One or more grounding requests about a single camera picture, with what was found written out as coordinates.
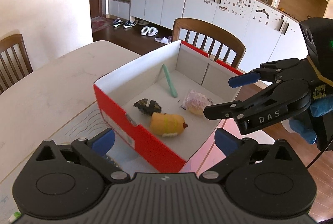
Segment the blue gloved hand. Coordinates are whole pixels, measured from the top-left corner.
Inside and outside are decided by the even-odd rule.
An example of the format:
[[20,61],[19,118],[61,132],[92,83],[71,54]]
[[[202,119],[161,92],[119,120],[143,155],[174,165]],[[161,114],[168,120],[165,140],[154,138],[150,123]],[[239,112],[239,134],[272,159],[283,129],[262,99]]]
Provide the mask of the blue gloved hand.
[[313,101],[306,111],[289,118],[288,125],[291,133],[324,150],[332,138],[332,95]]

